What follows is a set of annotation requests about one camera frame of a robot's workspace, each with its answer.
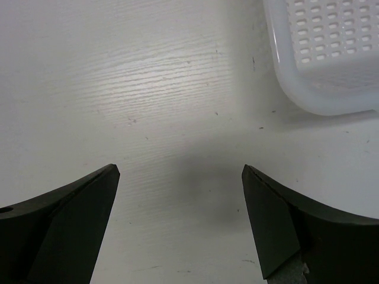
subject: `plastic tray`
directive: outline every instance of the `plastic tray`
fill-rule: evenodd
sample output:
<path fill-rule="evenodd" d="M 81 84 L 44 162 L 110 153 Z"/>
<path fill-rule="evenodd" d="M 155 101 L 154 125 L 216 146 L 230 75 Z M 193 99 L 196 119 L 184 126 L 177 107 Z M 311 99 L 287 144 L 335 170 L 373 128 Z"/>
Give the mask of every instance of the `plastic tray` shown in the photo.
<path fill-rule="evenodd" d="M 264 0 L 275 71 L 320 115 L 379 109 L 379 1 Z"/>

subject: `basket hole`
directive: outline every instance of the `basket hole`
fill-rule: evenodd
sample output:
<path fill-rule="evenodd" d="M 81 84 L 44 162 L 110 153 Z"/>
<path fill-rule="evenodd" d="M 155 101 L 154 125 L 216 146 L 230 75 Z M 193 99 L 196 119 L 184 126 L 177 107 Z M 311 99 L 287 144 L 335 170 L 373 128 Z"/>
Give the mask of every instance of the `basket hole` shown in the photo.
<path fill-rule="evenodd" d="M 346 40 L 346 44 L 354 44 L 355 43 L 355 38 L 349 38 Z"/>
<path fill-rule="evenodd" d="M 306 35 L 307 33 L 308 33 L 308 30 L 306 28 L 297 31 L 297 34 L 300 36 Z"/>
<path fill-rule="evenodd" d="M 301 20 L 298 20 L 296 23 L 297 23 L 297 25 L 305 25 L 307 23 L 307 20 L 301 19 Z"/>
<path fill-rule="evenodd" d="M 313 28 L 313 31 L 318 32 L 318 31 L 322 31 L 322 29 L 323 29 L 323 26 L 322 26 L 322 25 L 317 25 L 317 26 L 315 26 L 315 27 Z"/>
<path fill-rule="evenodd" d="M 338 36 L 339 36 L 339 32 L 337 32 L 337 31 L 335 33 L 330 34 L 330 38 L 336 38 Z"/>
<path fill-rule="evenodd" d="M 317 60 L 323 60 L 326 58 L 326 54 L 319 54 L 316 56 Z"/>
<path fill-rule="evenodd" d="M 314 38 L 315 41 L 321 41 L 324 39 L 324 36 L 323 35 L 319 35 L 317 37 Z"/>
<path fill-rule="evenodd" d="M 364 51 L 371 50 L 371 49 L 372 49 L 372 45 L 371 45 L 371 44 L 367 44 L 366 46 L 363 46 L 362 49 L 363 49 Z"/>
<path fill-rule="evenodd" d="M 337 56 L 340 56 L 341 55 L 341 51 L 334 51 L 334 52 L 332 52 L 332 56 L 333 57 L 337 57 Z"/>
<path fill-rule="evenodd" d="M 347 49 L 346 51 L 348 54 L 353 54 L 353 53 L 356 53 L 356 48 L 352 48 L 352 49 Z"/>
<path fill-rule="evenodd" d="M 298 43 L 300 43 L 300 44 L 307 44 L 307 43 L 309 43 L 309 39 L 308 38 L 303 38 L 303 39 L 299 40 Z"/>
<path fill-rule="evenodd" d="M 295 6 L 300 6 L 304 4 L 304 0 L 296 0 L 295 1 Z"/>
<path fill-rule="evenodd" d="M 353 29 L 353 28 L 345 31 L 345 34 L 347 34 L 348 36 L 352 35 L 353 33 L 355 33 L 355 29 Z"/>
<path fill-rule="evenodd" d="M 362 27 L 362 31 L 369 31 L 370 29 L 371 29 L 370 25 L 365 25 L 364 27 Z"/>
<path fill-rule="evenodd" d="M 308 63 L 310 62 L 310 57 L 305 57 L 301 60 L 302 63 Z"/>
<path fill-rule="evenodd" d="M 327 17 L 328 17 L 328 19 L 334 19 L 337 17 L 337 13 L 331 13 Z"/>
<path fill-rule="evenodd" d="M 301 10 L 297 10 L 297 11 L 295 12 L 295 15 L 296 15 L 296 16 L 302 16 L 302 15 L 304 15 L 305 13 L 306 13 L 306 10 L 301 9 Z"/>
<path fill-rule="evenodd" d="M 312 18 L 312 21 L 313 22 L 319 22 L 319 21 L 321 21 L 322 20 L 322 17 L 321 16 L 316 16 L 316 17 L 313 17 Z"/>
<path fill-rule="evenodd" d="M 364 12 L 367 12 L 368 10 L 370 10 L 370 6 L 362 6 L 359 8 L 359 10 L 364 13 Z"/>
<path fill-rule="evenodd" d="M 352 2 L 353 2 L 353 0 L 343 0 L 342 5 L 349 6 L 349 5 L 351 5 Z"/>
<path fill-rule="evenodd" d="M 345 25 L 352 25 L 354 23 L 353 19 L 348 19 L 345 21 Z"/>
<path fill-rule="evenodd" d="M 344 10 L 343 14 L 345 16 L 351 16 L 353 14 L 354 10 L 353 9 L 349 9 L 349 10 Z"/>
<path fill-rule="evenodd" d="M 309 49 L 308 49 L 308 48 L 306 48 L 306 49 L 301 49 L 301 50 L 300 50 L 300 53 L 301 53 L 301 54 L 307 54 L 307 53 L 309 53 Z"/>
<path fill-rule="evenodd" d="M 327 9 L 335 9 L 337 7 L 337 3 L 329 3 L 326 4 Z"/>
<path fill-rule="evenodd" d="M 362 22 L 367 22 L 369 19 L 370 19 L 369 15 L 361 17 Z"/>
<path fill-rule="evenodd" d="M 325 45 L 321 44 L 320 46 L 316 46 L 316 51 L 321 51 L 325 49 Z"/>
<path fill-rule="evenodd" d="M 329 24 L 329 28 L 336 28 L 338 27 L 338 23 L 337 22 L 332 22 Z"/>
<path fill-rule="evenodd" d="M 10 212 L 13 210 L 13 207 L 3 207 L 3 208 L 0 208 L 0 214 L 1 213 L 7 213 L 7 212 Z"/>
<path fill-rule="evenodd" d="M 339 47 L 340 46 L 340 42 L 339 41 L 335 41 L 334 43 L 331 43 L 330 46 L 335 48 L 335 47 Z"/>
<path fill-rule="evenodd" d="M 321 10 L 321 7 L 320 6 L 315 6 L 315 7 L 312 7 L 310 8 L 311 12 L 312 13 L 317 13 Z"/>
<path fill-rule="evenodd" d="M 362 41 L 369 41 L 370 39 L 371 36 L 369 34 L 362 37 Z"/>

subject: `tabletop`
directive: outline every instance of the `tabletop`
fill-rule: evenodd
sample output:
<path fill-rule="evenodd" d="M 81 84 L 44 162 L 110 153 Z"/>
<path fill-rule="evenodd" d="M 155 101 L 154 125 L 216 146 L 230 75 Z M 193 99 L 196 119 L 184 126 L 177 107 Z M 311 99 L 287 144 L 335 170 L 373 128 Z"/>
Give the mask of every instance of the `tabletop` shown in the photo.
<path fill-rule="evenodd" d="M 262 0 L 7 0 L 0 38 L 0 207 L 121 172 L 92 283 L 265 283 L 244 164 L 379 218 L 377 113 L 291 103 Z"/>

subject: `white plastic basket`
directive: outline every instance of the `white plastic basket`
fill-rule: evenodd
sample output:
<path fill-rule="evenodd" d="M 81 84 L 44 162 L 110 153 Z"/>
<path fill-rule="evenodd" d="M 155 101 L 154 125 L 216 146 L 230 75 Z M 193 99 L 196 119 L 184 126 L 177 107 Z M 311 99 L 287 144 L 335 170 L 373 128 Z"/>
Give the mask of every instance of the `white plastic basket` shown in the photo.
<path fill-rule="evenodd" d="M 275 71 L 320 115 L 379 109 L 379 0 L 264 0 Z"/>

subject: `white wooden surface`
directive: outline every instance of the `white wooden surface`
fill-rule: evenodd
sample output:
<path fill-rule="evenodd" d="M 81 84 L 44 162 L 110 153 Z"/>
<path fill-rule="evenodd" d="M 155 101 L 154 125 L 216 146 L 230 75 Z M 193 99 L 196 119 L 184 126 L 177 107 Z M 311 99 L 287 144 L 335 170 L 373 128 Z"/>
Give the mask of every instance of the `white wooden surface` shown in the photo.
<path fill-rule="evenodd" d="M 1 5 L 0 206 L 117 164 L 92 283 L 264 283 L 245 163 L 379 217 L 377 114 L 289 102 L 262 0 Z"/>

